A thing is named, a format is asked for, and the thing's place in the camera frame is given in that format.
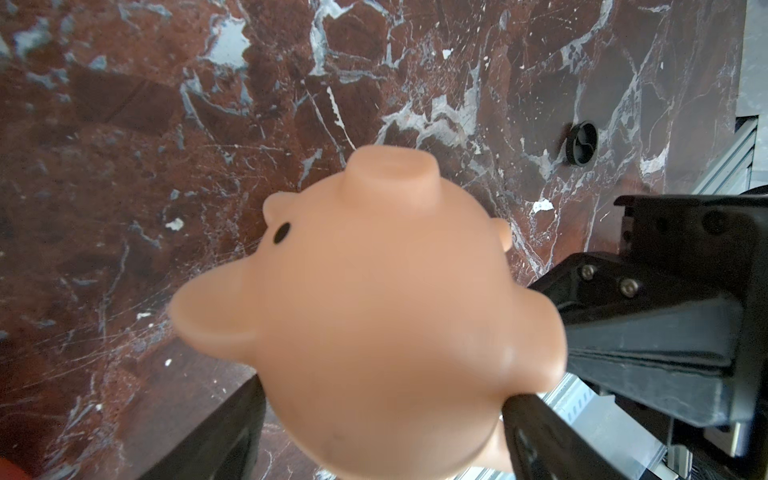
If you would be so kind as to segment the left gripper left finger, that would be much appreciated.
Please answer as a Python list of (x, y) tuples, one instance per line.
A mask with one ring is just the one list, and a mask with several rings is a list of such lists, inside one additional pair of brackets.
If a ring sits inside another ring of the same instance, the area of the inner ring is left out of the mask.
[(262, 383), (253, 376), (141, 480), (248, 479), (257, 462), (266, 409)]

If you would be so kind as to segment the black plug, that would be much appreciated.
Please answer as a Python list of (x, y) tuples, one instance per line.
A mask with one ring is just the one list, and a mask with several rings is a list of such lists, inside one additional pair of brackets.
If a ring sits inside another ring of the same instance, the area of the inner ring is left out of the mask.
[(599, 145), (597, 127), (590, 121), (574, 124), (565, 139), (567, 161), (584, 167), (595, 157)]

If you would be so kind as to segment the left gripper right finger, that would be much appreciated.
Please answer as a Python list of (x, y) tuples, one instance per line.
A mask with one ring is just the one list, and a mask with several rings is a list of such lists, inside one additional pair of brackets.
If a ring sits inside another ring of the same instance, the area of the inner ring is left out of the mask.
[(623, 479), (538, 396), (508, 398), (502, 407), (507, 447), (518, 479)]

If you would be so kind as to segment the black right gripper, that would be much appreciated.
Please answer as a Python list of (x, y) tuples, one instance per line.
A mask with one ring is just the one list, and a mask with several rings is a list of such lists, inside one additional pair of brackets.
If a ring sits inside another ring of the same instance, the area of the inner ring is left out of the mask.
[(628, 195), (616, 253), (533, 284), (566, 325), (568, 369), (665, 416), (697, 477), (767, 475), (767, 199)]

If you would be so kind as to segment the red piggy bank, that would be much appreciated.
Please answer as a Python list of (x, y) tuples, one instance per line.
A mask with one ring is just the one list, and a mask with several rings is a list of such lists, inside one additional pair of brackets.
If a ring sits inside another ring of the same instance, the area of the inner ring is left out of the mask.
[(31, 480), (31, 477), (8, 459), (1, 458), (0, 480)]

